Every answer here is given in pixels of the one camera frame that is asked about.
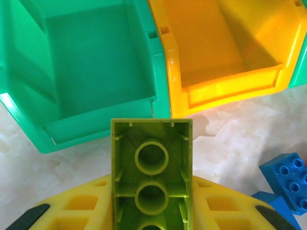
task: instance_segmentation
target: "table surface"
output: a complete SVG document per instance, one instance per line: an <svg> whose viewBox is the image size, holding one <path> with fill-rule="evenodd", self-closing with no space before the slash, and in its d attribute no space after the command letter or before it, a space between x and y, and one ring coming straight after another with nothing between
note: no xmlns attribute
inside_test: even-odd
<svg viewBox="0 0 307 230"><path fill-rule="evenodd" d="M247 195L272 192L258 165L307 161L307 86L226 104L194 120L193 174ZM0 104L0 229L37 202L111 173L110 137L43 155ZM307 229L307 214L295 216Z"/></svg>

